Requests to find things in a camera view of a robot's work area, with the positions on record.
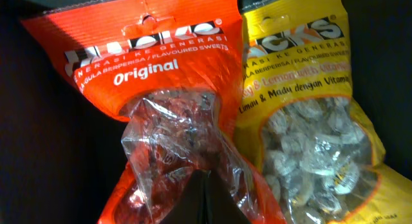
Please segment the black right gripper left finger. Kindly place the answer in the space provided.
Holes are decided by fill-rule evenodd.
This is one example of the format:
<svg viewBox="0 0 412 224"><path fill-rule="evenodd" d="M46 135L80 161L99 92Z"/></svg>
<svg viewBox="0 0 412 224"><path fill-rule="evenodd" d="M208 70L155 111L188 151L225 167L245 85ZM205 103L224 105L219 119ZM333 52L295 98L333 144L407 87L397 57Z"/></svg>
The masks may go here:
<svg viewBox="0 0 412 224"><path fill-rule="evenodd" d="M206 224L206 172L195 170L179 200L160 224Z"/></svg>

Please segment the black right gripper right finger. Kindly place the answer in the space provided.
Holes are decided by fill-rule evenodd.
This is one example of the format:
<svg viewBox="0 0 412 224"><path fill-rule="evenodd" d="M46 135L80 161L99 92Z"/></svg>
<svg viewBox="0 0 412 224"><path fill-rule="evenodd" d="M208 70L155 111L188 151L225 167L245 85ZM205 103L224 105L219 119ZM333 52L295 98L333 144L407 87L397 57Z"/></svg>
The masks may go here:
<svg viewBox="0 0 412 224"><path fill-rule="evenodd" d="M208 224L250 224L238 208L226 183L215 171L209 171L205 181L205 212Z"/></svg>

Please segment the yellow Hacks sweets bag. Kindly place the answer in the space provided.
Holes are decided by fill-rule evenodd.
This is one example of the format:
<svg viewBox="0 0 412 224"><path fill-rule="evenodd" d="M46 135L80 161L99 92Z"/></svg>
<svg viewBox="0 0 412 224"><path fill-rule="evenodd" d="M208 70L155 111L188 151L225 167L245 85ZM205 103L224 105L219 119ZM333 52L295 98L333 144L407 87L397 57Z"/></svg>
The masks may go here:
<svg viewBox="0 0 412 224"><path fill-rule="evenodd" d="M353 99L341 0L267 0L243 13L234 141L287 223L410 223L411 182Z"/></svg>

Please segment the red Hacks sweets bag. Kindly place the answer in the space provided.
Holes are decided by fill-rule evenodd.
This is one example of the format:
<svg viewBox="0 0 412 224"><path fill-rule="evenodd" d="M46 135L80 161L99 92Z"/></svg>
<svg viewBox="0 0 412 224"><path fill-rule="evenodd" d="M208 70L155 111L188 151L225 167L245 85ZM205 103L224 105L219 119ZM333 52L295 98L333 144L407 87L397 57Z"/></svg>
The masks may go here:
<svg viewBox="0 0 412 224"><path fill-rule="evenodd" d="M128 163L100 223L160 223L215 170L250 223L284 223L232 142L243 89L238 0L101 0L22 21L55 69L127 124Z"/></svg>

